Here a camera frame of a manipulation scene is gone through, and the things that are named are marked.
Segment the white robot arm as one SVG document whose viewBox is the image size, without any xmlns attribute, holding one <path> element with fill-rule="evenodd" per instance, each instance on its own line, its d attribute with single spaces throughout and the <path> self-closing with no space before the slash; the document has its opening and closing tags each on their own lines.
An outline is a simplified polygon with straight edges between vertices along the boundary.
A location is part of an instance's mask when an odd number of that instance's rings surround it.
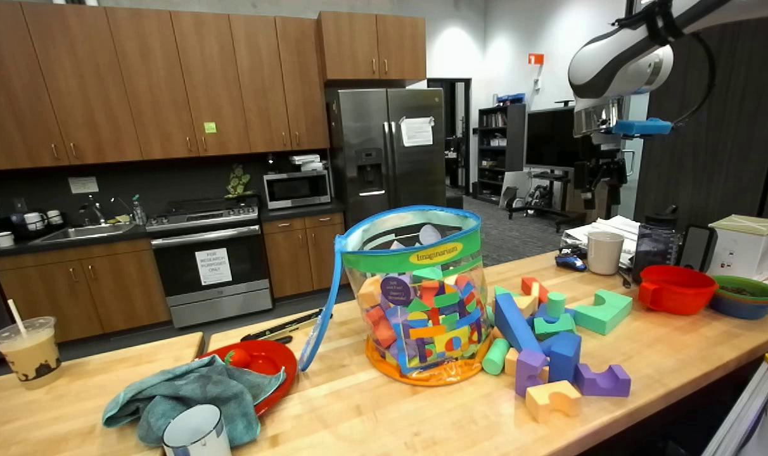
<svg viewBox="0 0 768 456">
<path fill-rule="evenodd" d="M 659 89 L 673 65 L 672 43 L 726 21 L 733 0 L 645 0 L 573 53 L 568 83 L 576 106 L 600 108 Z"/>
</svg>

